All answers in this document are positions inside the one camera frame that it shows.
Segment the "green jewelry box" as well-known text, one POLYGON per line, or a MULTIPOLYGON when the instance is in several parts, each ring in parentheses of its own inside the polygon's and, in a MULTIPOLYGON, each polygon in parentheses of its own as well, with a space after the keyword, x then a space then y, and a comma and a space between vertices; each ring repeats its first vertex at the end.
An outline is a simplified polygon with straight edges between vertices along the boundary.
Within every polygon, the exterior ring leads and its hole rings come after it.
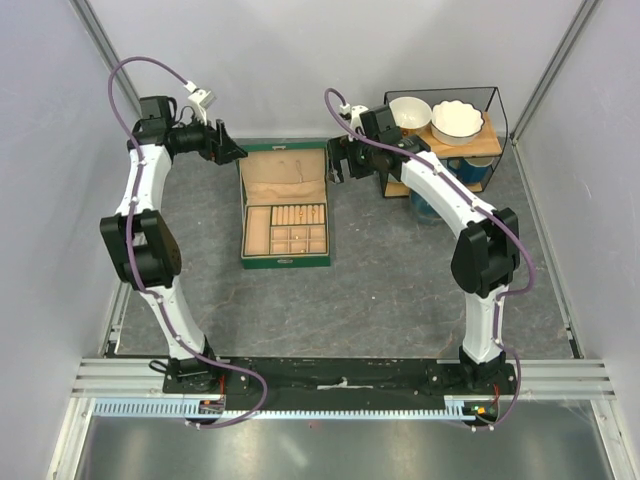
POLYGON ((311 268, 331 264, 328 162, 325 142, 302 140, 258 143, 246 147, 248 156, 237 161, 242 198, 242 241, 245 208, 250 205, 325 203, 328 212, 329 254, 326 256, 284 256, 244 258, 249 269, 311 268))

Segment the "green jewelry tray insert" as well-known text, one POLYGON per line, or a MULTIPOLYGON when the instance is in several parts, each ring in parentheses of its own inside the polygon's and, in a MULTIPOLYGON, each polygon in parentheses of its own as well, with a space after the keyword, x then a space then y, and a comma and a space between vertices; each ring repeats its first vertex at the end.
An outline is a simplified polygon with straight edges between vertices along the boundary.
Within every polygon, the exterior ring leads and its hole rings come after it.
POLYGON ((325 203, 250 205, 245 208, 242 256, 326 256, 329 254, 325 203), (292 235, 298 229, 299 235, 292 235), (302 250, 309 242, 309 249, 302 250))

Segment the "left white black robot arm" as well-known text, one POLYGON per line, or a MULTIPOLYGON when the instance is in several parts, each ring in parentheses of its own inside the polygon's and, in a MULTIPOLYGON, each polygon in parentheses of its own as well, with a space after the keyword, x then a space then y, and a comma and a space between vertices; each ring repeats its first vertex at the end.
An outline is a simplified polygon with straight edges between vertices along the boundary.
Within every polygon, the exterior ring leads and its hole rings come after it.
POLYGON ((220 365, 187 305, 180 285, 181 252, 161 203, 176 155, 195 152, 224 165, 248 153, 221 120, 180 122, 171 97, 144 97, 140 106, 142 117, 127 143, 131 168, 125 193, 116 213, 102 218, 99 229, 117 276, 148 303, 161 326, 169 346, 166 377, 208 393, 218 385, 220 365))

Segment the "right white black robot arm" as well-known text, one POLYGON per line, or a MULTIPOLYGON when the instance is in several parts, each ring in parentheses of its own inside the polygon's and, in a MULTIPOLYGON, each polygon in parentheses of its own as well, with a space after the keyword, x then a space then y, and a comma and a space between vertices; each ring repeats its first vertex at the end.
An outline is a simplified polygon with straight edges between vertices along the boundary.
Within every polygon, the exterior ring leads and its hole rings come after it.
POLYGON ((495 209, 464 186, 420 136, 405 136, 391 109, 328 108, 344 130, 333 139, 332 166, 347 161, 349 174, 392 176, 417 193, 452 231, 456 244, 451 272, 465 295, 465 336, 459 349, 458 381, 477 394, 494 378, 509 376, 502 341, 504 303, 522 260, 530 258, 519 239, 517 215, 495 209))

